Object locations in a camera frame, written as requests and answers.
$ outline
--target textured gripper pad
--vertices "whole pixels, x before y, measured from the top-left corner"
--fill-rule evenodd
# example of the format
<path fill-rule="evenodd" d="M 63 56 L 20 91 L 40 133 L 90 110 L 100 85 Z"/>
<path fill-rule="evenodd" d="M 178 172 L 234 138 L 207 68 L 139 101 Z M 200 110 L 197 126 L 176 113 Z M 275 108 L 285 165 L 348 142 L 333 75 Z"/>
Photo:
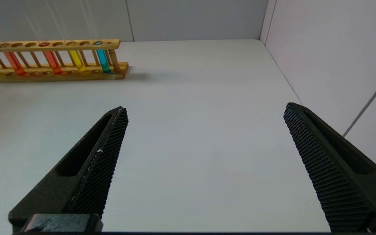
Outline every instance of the textured gripper pad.
<path fill-rule="evenodd" d="M 104 136 L 97 155 L 76 194 L 70 201 L 68 213 L 92 214 L 102 217 L 112 176 L 129 120 L 126 110 L 113 121 L 112 128 Z"/>
<path fill-rule="evenodd" d="M 306 107 L 284 120 L 331 231 L 376 232 L 376 164 Z"/>
<path fill-rule="evenodd" d="M 287 105 L 284 119 L 316 190 L 331 231 L 364 229 L 361 226 L 369 218 L 369 208 L 316 141 L 315 133 L 309 130 L 311 126 L 304 123 L 291 104 Z"/>

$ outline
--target test tube rack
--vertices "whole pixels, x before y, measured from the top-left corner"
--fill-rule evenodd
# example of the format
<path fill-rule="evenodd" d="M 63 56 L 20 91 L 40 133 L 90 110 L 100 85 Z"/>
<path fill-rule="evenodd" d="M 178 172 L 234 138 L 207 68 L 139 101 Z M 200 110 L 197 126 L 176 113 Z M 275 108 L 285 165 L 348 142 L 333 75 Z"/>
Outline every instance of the test tube rack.
<path fill-rule="evenodd" d="M 117 61 L 115 49 L 118 49 L 119 45 L 119 39 L 105 39 L 96 42 L 92 40 L 53 40 L 0 43 L 0 53 L 6 55 L 9 60 L 9 64 L 5 64 L 0 57 L 0 83 L 124 79 L 129 64 L 128 62 Z M 92 51 L 95 63 L 86 61 L 84 50 Z M 64 63 L 59 51 L 67 51 L 72 63 Z M 39 60 L 36 52 L 43 52 L 45 55 L 47 53 L 51 54 L 51 61 L 49 61 L 48 57 L 46 59 L 40 57 Z M 105 57 L 99 58 L 100 52 L 106 56 L 108 66 L 102 67 L 100 64 L 100 60 L 105 59 Z M 23 64 L 18 62 L 15 53 Z M 30 53 L 35 64 L 27 62 L 23 53 Z M 55 70 L 53 63 L 57 63 L 60 69 Z M 18 67 L 13 68 L 12 65 L 19 66 L 22 73 L 18 72 Z M 110 73 L 105 73 L 103 69 L 108 69 L 108 67 L 110 68 Z"/>

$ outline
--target wall seam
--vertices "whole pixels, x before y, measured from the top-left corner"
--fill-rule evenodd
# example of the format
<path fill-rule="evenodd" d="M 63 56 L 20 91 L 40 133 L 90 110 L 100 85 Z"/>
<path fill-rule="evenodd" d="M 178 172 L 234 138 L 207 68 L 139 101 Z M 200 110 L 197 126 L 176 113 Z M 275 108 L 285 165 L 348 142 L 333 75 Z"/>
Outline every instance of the wall seam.
<path fill-rule="evenodd" d="M 368 102 L 365 104 L 365 106 L 362 108 L 362 110 L 358 113 L 358 115 L 353 120 L 353 122 L 348 127 L 348 129 L 346 129 L 345 133 L 343 134 L 343 137 L 346 137 L 346 135 L 349 133 L 349 131 L 352 129 L 352 127 L 356 124 L 356 122 L 358 122 L 358 120 L 360 119 L 360 117 L 364 114 L 365 110 L 367 110 L 368 106 L 371 105 L 372 101 L 375 98 L 376 98 L 376 91 L 374 92 L 374 94 L 372 95 L 372 97 L 368 100 Z"/>
<path fill-rule="evenodd" d="M 132 32 L 132 37 L 133 37 L 133 41 L 134 41 L 134 33 L 133 33 L 133 27 L 132 27 L 132 20 L 130 19 L 130 11 L 129 11 L 129 5 L 127 4 L 127 0 L 126 0 L 126 8 L 127 8 L 127 15 L 129 17 L 130 31 Z"/>
<path fill-rule="evenodd" d="M 275 0 L 275 4 L 274 4 L 274 9 L 272 10 L 272 15 L 271 15 L 271 20 L 269 22 L 269 27 L 268 27 L 268 33 L 267 33 L 267 37 L 265 39 L 265 42 L 264 42 L 264 45 L 266 46 L 266 42 L 268 41 L 268 37 L 269 37 L 269 32 L 271 30 L 271 24 L 272 24 L 272 18 L 274 17 L 274 12 L 275 12 L 275 7 L 276 7 L 276 2 L 278 0 Z"/>

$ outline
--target blue test tube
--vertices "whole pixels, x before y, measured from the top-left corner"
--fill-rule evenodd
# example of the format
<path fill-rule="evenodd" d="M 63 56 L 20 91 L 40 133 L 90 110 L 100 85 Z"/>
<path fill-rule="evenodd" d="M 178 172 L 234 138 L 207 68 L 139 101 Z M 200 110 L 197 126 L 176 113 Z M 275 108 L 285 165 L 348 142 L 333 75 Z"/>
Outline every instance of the blue test tube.
<path fill-rule="evenodd" d="M 94 45 L 96 45 L 96 46 L 101 45 L 101 44 L 102 44 L 101 41 L 94 42 Z M 98 58 L 100 59 L 102 71 L 104 73 L 111 73 L 111 70 L 110 70 L 109 64 L 108 64 L 108 60 L 107 60 L 107 56 L 106 56 L 104 50 L 97 50 L 97 55 L 98 55 Z"/>

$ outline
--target rack hole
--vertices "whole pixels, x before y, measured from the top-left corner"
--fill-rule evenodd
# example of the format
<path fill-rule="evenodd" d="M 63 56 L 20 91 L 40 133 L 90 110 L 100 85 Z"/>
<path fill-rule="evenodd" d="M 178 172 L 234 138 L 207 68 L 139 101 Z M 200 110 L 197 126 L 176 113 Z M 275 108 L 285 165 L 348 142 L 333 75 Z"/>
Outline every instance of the rack hole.
<path fill-rule="evenodd" d="M 30 43 L 27 43 L 27 44 L 25 45 L 25 47 L 30 47 L 30 46 L 35 46 L 35 45 L 37 45 L 37 43 L 35 43 L 35 42 L 30 42 Z"/>
<path fill-rule="evenodd" d="M 61 45 L 63 45 L 63 42 L 55 42 L 55 43 L 53 43 L 53 46 L 61 46 Z"/>
<path fill-rule="evenodd" d="M 19 43 L 14 43 L 13 45 L 11 45 L 11 47 L 18 47 L 18 46 L 22 46 L 23 44 L 21 42 Z"/>
<path fill-rule="evenodd" d="M 9 43 L 2 43 L 2 44 L 0 44 L 0 48 L 6 47 L 8 45 L 9 45 Z"/>
<path fill-rule="evenodd" d="M 42 42 L 42 43 L 40 43 L 39 44 L 39 46 L 48 46 L 50 43 L 48 43 L 48 42 Z"/>
<path fill-rule="evenodd" d="M 88 41 L 83 41 L 83 42 L 80 42 L 79 44 L 80 44 L 81 46 L 86 46 L 86 45 L 89 44 L 89 42 L 88 42 Z"/>

